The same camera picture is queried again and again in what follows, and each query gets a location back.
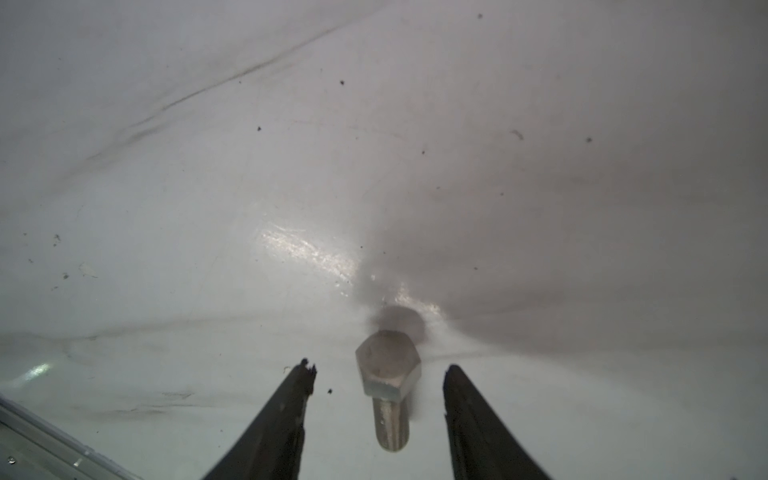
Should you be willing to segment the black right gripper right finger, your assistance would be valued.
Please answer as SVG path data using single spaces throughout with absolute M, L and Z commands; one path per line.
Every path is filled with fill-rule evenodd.
M 443 396 L 456 480 L 550 480 L 456 364 L 445 374 Z

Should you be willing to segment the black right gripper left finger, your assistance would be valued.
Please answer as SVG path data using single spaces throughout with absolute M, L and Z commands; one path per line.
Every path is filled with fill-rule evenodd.
M 299 476 L 304 418 L 317 369 L 295 365 L 207 479 L 286 479 Z

